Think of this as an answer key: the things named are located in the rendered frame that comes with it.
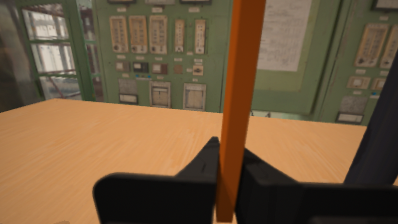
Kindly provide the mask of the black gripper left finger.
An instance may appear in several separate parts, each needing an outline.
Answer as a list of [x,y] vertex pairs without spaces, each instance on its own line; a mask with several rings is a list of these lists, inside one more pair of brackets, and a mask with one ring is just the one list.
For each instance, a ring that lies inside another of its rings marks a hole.
[[219,138],[212,136],[175,176],[115,172],[92,196],[99,224],[213,224]]

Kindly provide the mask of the orange bar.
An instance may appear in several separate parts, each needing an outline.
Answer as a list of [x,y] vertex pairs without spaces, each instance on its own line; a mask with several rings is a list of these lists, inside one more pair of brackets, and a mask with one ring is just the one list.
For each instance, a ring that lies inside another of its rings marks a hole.
[[233,0],[219,151],[216,222],[232,224],[243,164],[266,0]]

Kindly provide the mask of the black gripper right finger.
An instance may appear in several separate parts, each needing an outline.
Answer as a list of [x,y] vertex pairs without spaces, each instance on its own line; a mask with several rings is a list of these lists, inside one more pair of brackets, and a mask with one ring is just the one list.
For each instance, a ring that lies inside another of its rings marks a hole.
[[294,180],[245,148],[237,224],[307,224],[313,217],[398,218],[398,186]]

